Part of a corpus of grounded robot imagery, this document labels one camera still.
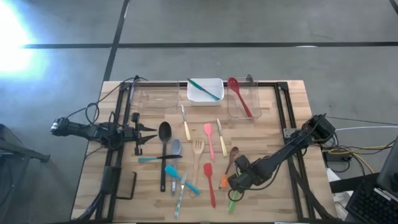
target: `wooden spatula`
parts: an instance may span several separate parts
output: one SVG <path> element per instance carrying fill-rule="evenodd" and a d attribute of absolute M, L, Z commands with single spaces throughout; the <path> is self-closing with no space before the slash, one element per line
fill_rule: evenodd
<path fill-rule="evenodd" d="M 214 197 L 213 184 L 211 183 L 211 175 L 213 174 L 213 170 L 211 168 L 211 163 L 206 163 L 204 168 L 205 168 L 205 175 L 209 179 L 211 206 L 213 206 L 213 208 L 215 208 L 216 207 L 216 198 Z"/>
<path fill-rule="evenodd" d="M 193 151 L 193 175 L 192 175 L 192 185 L 196 186 L 198 181 L 198 170 L 199 170 L 199 158 L 203 149 L 205 148 L 205 140 L 203 138 L 196 138 L 192 141 L 192 151 Z"/>

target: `black handle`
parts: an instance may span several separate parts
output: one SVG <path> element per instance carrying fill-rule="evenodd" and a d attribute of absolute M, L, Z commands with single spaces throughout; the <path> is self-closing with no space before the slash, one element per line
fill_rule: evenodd
<path fill-rule="evenodd" d="M 163 155 L 166 156 L 166 148 L 167 148 L 167 141 L 163 142 Z M 161 175 L 160 175 L 160 191 L 165 192 L 166 191 L 166 171 L 164 170 L 166 168 L 166 159 L 162 159 L 162 170 L 161 170 Z"/>

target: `white bowl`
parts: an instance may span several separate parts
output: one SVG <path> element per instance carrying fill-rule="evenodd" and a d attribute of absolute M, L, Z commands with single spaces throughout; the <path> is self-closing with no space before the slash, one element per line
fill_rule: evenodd
<path fill-rule="evenodd" d="M 194 87 L 188 82 L 187 96 L 192 106 L 218 106 L 224 98 L 224 85 L 220 78 L 192 78 L 192 81 L 217 96 L 220 100 L 214 100 L 209 94 Z"/>

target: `butter knife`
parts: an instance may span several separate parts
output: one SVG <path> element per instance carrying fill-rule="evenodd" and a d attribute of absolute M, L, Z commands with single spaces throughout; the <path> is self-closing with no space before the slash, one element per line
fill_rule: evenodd
<path fill-rule="evenodd" d="M 181 193 L 180 197 L 178 198 L 177 208 L 175 209 L 174 217 L 178 218 L 178 214 L 180 213 L 181 201 L 182 201 L 182 194 L 185 187 L 185 180 L 187 179 L 187 174 L 184 174 L 181 179 Z"/>
<path fill-rule="evenodd" d="M 227 153 L 223 138 L 223 129 L 221 128 L 221 123 L 218 118 L 217 118 L 217 127 L 218 127 L 218 134 L 220 135 L 221 148 L 223 149 L 223 156 L 226 157 Z"/>
<path fill-rule="evenodd" d="M 181 105 L 181 111 L 182 111 L 182 119 L 184 120 L 184 126 L 185 126 L 185 135 L 187 136 L 187 140 L 191 140 L 191 135 L 189 134 L 189 129 L 187 125 L 187 115 L 185 114 L 185 108 L 184 106 Z"/>

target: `red spoon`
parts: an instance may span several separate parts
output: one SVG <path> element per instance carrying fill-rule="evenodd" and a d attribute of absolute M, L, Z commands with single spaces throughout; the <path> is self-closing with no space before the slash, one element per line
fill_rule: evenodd
<path fill-rule="evenodd" d="M 214 197 L 213 185 L 211 184 L 211 175 L 213 174 L 213 170 L 211 169 L 211 163 L 206 163 L 204 168 L 205 168 L 205 175 L 209 179 L 211 206 L 213 206 L 213 208 L 215 208 L 216 207 L 216 198 Z"/>
<path fill-rule="evenodd" d="M 238 95 L 238 97 L 241 100 L 241 103 L 243 105 L 243 108 L 246 111 L 246 114 L 248 115 L 248 117 L 252 118 L 253 115 L 250 113 L 250 110 L 249 110 L 248 106 L 246 106 L 246 104 L 244 103 L 244 101 L 242 99 L 242 96 L 241 96 L 241 93 L 239 92 L 239 82 L 236 80 L 236 78 L 233 78 L 233 77 L 229 78 L 228 79 L 228 86 L 230 87 L 230 89 L 232 91 L 234 91 Z"/>

